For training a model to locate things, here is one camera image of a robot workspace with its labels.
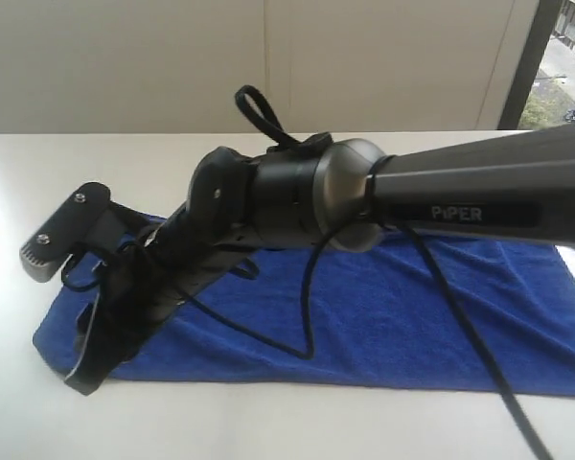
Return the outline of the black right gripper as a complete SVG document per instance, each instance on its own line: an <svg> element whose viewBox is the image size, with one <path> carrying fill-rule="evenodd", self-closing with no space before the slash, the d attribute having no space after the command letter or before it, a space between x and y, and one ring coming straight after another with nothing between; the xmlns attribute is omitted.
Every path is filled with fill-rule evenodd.
<svg viewBox="0 0 575 460"><path fill-rule="evenodd" d="M253 254L215 244L181 205L148 238L125 243L100 268L94 301L77 320L80 355L65 383L87 396L133 359L178 310Z"/></svg>

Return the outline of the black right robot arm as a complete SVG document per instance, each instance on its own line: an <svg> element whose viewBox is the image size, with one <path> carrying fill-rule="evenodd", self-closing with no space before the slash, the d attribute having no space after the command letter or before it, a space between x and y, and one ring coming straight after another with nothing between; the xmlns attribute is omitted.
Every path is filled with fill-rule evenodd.
<svg viewBox="0 0 575 460"><path fill-rule="evenodd" d="M575 125L392 156L363 139L276 134L220 147L163 224L103 258L66 383L96 391L176 311L259 249L371 249L382 228L575 249Z"/></svg>

